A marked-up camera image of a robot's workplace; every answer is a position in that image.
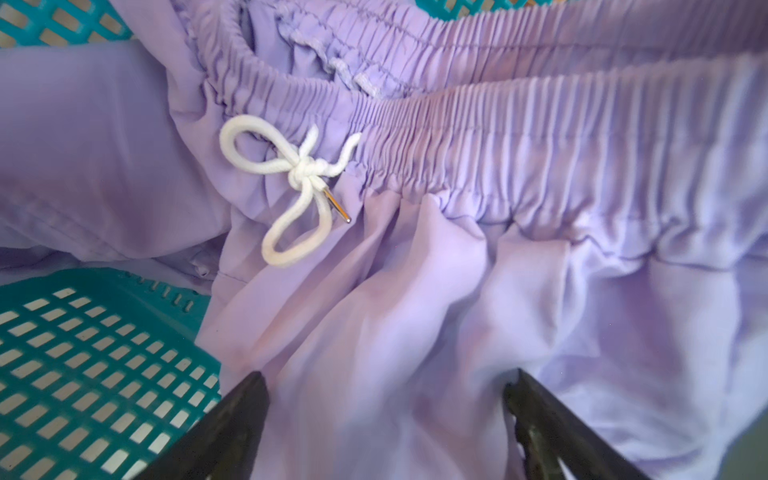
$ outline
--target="seam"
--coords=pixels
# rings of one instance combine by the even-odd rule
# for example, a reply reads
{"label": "seam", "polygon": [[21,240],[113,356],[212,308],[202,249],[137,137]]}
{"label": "seam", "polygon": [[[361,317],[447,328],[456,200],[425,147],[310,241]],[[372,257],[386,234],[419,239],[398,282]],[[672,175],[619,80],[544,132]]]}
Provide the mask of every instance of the seam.
{"label": "seam", "polygon": [[[59,209],[57,209],[56,207],[53,207],[53,206],[52,206],[52,205],[51,205],[49,202],[47,202],[47,201],[45,201],[45,200],[42,200],[40,197],[38,197],[37,195],[34,195],[34,194],[30,193],[30,192],[28,192],[28,193],[27,193],[27,195],[28,195],[28,196],[30,196],[30,197],[32,197],[32,198],[34,198],[34,199],[35,199],[35,201],[38,201],[39,203],[43,204],[43,205],[44,205],[44,206],[46,206],[47,208],[50,208],[51,210],[53,210],[53,211],[54,211],[54,212],[55,212],[57,215],[61,216],[61,218],[65,219],[65,220],[66,220],[66,221],[68,221],[69,223],[72,223],[72,224],[73,224],[73,225],[75,225],[77,228],[80,228],[81,230],[83,230],[84,232],[86,232],[88,235],[92,236],[92,237],[93,237],[93,238],[96,240],[96,242],[97,242],[97,243],[99,243],[99,244],[103,245],[104,247],[107,247],[107,248],[109,249],[109,251],[110,251],[110,252],[112,252],[112,253],[114,253],[114,254],[118,255],[120,258],[119,258],[119,259],[115,259],[115,261],[119,261],[119,260],[131,260],[131,258],[129,258],[129,257],[126,257],[124,254],[120,253],[120,252],[119,252],[117,249],[115,249],[115,248],[114,248],[112,245],[110,245],[109,243],[107,243],[107,242],[106,242],[104,239],[100,238],[98,235],[96,235],[95,233],[93,233],[93,232],[92,232],[90,229],[88,229],[88,228],[86,228],[85,226],[81,225],[79,222],[77,222],[77,221],[73,220],[73,219],[72,219],[72,218],[70,218],[68,215],[64,215],[64,214],[63,214],[63,213],[62,213],[62,212],[61,212]],[[70,241],[72,241],[72,242],[73,242],[73,243],[75,243],[76,245],[80,245],[80,246],[83,246],[83,247],[84,247],[84,248],[85,248],[85,249],[86,249],[86,250],[87,250],[89,253],[91,253],[91,254],[94,254],[94,255],[96,255],[96,256],[99,256],[99,257],[100,257],[100,256],[103,254],[103,253],[101,253],[101,252],[98,252],[98,251],[96,251],[96,250],[93,250],[92,248],[90,248],[90,247],[88,247],[88,246],[85,246],[85,245],[83,245],[83,242],[82,242],[82,240],[83,240],[83,239],[74,238],[74,237],[73,237],[73,236],[71,236],[69,233],[67,233],[67,232],[64,232],[64,231],[60,230],[60,229],[59,229],[58,227],[56,227],[55,225],[52,225],[52,224],[50,224],[48,221],[46,221],[46,220],[43,220],[43,219],[42,219],[42,218],[40,218],[38,215],[36,215],[36,214],[34,214],[34,213],[32,213],[32,212],[28,211],[28,210],[27,210],[27,209],[25,209],[25,208],[24,208],[22,205],[20,205],[20,204],[17,204],[17,203],[16,203],[16,202],[14,202],[13,200],[11,200],[11,199],[10,199],[10,198],[9,198],[7,195],[4,195],[4,196],[3,196],[3,198],[5,199],[5,202],[6,202],[8,205],[11,205],[11,206],[13,206],[14,208],[18,209],[19,211],[23,212],[24,214],[27,214],[27,215],[29,215],[29,216],[30,216],[30,217],[32,217],[32,218],[35,218],[35,219],[36,219],[36,220],[37,220],[37,221],[38,221],[40,224],[42,224],[42,225],[45,225],[46,227],[50,228],[51,230],[53,230],[53,231],[55,231],[55,232],[58,232],[58,233],[59,233],[59,234],[61,234],[63,237],[66,237],[66,238],[68,238]]]}
{"label": "seam", "polygon": [[221,270],[219,270],[219,271],[218,271],[218,273],[217,273],[217,276],[218,276],[218,275],[221,275],[221,276],[225,276],[226,278],[228,278],[228,279],[230,279],[230,280],[236,280],[237,282],[240,282],[240,283],[242,283],[243,285],[247,285],[247,284],[248,284],[248,282],[247,282],[246,280],[243,280],[243,279],[237,278],[236,276],[231,276],[231,275],[229,275],[228,273],[224,273],[224,272],[222,272]]}

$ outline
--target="stitching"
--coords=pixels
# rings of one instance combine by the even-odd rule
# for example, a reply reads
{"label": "stitching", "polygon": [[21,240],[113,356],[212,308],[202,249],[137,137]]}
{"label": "stitching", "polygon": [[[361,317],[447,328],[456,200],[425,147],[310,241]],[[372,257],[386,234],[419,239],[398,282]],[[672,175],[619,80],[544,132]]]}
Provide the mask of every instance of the stitching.
{"label": "stitching", "polygon": [[[115,249],[115,248],[114,248],[112,245],[110,245],[110,244],[109,244],[109,243],[107,243],[107,242],[106,242],[104,239],[100,238],[98,235],[96,235],[95,233],[93,233],[92,231],[90,231],[88,228],[86,228],[85,226],[83,226],[83,225],[79,224],[79,222],[77,222],[77,221],[73,220],[73,219],[72,219],[72,218],[70,218],[69,216],[67,216],[67,215],[64,215],[64,214],[63,214],[63,213],[62,213],[62,212],[61,212],[59,209],[57,209],[56,207],[54,207],[53,205],[51,205],[49,202],[47,202],[47,201],[45,201],[45,200],[41,199],[40,197],[38,197],[37,195],[34,195],[34,194],[33,194],[33,193],[31,193],[31,192],[27,192],[27,195],[28,195],[28,196],[30,196],[30,197],[32,197],[32,198],[34,198],[34,199],[35,199],[35,201],[38,201],[40,204],[43,204],[43,205],[45,205],[47,208],[49,208],[49,209],[51,209],[52,211],[54,211],[54,212],[55,212],[57,215],[59,215],[61,218],[65,219],[65,220],[66,220],[66,221],[68,221],[69,223],[72,223],[72,224],[73,224],[73,225],[75,225],[76,227],[80,228],[81,230],[83,230],[83,231],[84,231],[85,233],[87,233],[88,235],[91,235],[91,236],[92,236],[92,237],[93,237],[93,238],[96,240],[96,242],[97,242],[97,243],[99,243],[99,244],[101,244],[101,245],[103,245],[103,246],[107,247],[107,248],[108,248],[108,249],[109,249],[109,250],[110,250],[112,253],[114,253],[114,254],[118,255],[119,257],[121,257],[120,259],[115,259],[115,260],[131,260],[131,258],[130,258],[130,257],[126,257],[124,254],[120,253],[120,252],[119,252],[117,249]],[[71,236],[69,233],[67,233],[67,232],[64,232],[64,231],[60,230],[60,229],[59,229],[58,227],[56,227],[55,225],[52,225],[52,224],[50,224],[48,221],[46,221],[46,220],[44,220],[44,219],[40,218],[38,215],[36,215],[36,214],[34,214],[34,213],[32,213],[32,212],[28,211],[26,208],[24,208],[24,207],[23,207],[23,205],[21,205],[21,204],[18,204],[18,203],[16,203],[16,202],[14,202],[14,201],[13,201],[13,200],[11,200],[11,198],[10,198],[10,197],[8,197],[7,195],[4,195],[4,196],[3,196],[3,198],[5,198],[5,201],[7,202],[7,204],[8,204],[8,205],[11,205],[11,206],[13,206],[15,209],[18,209],[20,212],[23,212],[24,214],[27,214],[27,215],[29,215],[30,217],[33,217],[33,218],[35,218],[35,219],[36,219],[36,220],[37,220],[37,221],[38,221],[40,224],[42,224],[42,225],[45,225],[46,227],[50,228],[51,230],[53,230],[53,231],[55,231],[55,232],[58,232],[58,233],[59,233],[59,234],[61,234],[63,237],[66,237],[66,238],[68,238],[69,240],[71,240],[71,241],[72,241],[72,242],[74,242],[75,244],[83,246],[83,247],[84,247],[84,248],[85,248],[85,249],[86,249],[86,250],[87,250],[89,253],[91,253],[91,254],[94,254],[94,255],[96,255],[96,256],[98,256],[98,257],[100,257],[100,256],[103,254],[102,252],[99,252],[99,251],[97,251],[97,250],[94,250],[94,249],[93,249],[93,248],[91,248],[91,247],[88,247],[88,246],[85,246],[85,245],[83,245],[83,243],[82,243],[82,240],[83,240],[83,239],[78,239],[78,238],[75,238],[75,237]]]}

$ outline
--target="lavender pants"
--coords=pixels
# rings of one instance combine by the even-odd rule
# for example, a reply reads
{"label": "lavender pants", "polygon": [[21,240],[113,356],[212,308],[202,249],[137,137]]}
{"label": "lavender pants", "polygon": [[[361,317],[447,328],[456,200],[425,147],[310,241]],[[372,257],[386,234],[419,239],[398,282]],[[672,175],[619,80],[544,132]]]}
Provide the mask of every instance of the lavender pants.
{"label": "lavender pants", "polygon": [[[765,2],[114,3],[140,45],[0,52],[0,279],[215,278],[197,342],[273,398],[254,478],[521,478],[516,367],[664,480],[766,405]],[[362,132],[352,223],[289,268],[260,243],[296,192],[224,159],[238,114],[329,159]]]}

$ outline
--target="white drawstring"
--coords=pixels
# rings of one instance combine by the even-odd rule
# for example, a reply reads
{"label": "white drawstring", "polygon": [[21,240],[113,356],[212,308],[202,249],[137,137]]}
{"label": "white drawstring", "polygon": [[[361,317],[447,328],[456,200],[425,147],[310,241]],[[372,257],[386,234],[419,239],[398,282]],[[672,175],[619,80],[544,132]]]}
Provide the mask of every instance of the white drawstring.
{"label": "white drawstring", "polygon": [[[252,162],[240,155],[235,147],[235,137],[244,131],[253,132],[266,138],[277,148],[277,158]],[[343,213],[338,203],[328,191],[328,185],[320,177],[336,177],[340,175],[352,152],[360,142],[362,134],[354,134],[346,139],[341,149],[339,160],[335,164],[329,164],[322,158],[312,158],[310,153],[317,142],[318,129],[313,125],[306,133],[301,146],[296,148],[268,121],[254,117],[253,115],[238,115],[228,120],[221,128],[219,144],[225,158],[232,165],[243,171],[259,174],[277,174],[288,172],[288,183],[294,190],[301,192],[299,199],[290,206],[284,214],[280,215],[272,227],[266,232],[261,244],[261,254],[269,265],[289,266],[312,253],[325,241],[331,231],[331,211],[328,200],[331,200],[349,222],[349,217]],[[308,238],[284,252],[275,250],[278,240],[288,226],[304,213],[309,207],[312,198],[317,205],[319,225]]]}

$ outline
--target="purple fabric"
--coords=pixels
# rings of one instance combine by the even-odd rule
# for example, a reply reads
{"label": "purple fabric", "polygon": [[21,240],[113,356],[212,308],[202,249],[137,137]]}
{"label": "purple fabric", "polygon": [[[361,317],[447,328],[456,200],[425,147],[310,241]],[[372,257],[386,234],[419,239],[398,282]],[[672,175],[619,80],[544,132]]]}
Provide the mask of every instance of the purple fabric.
{"label": "purple fabric", "polygon": [[0,65],[0,284],[108,265],[210,292],[229,205],[173,128],[162,65],[135,41]]}

